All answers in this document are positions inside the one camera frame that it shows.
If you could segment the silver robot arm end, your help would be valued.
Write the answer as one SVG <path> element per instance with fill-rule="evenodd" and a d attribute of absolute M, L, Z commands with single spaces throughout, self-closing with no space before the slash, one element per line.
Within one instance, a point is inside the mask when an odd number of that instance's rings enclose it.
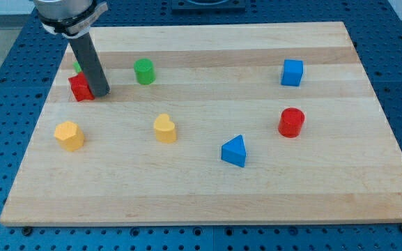
<path fill-rule="evenodd" d="M 65 38 L 87 34 L 92 24 L 109 10 L 106 1 L 98 0 L 33 0 L 43 28 Z"/>

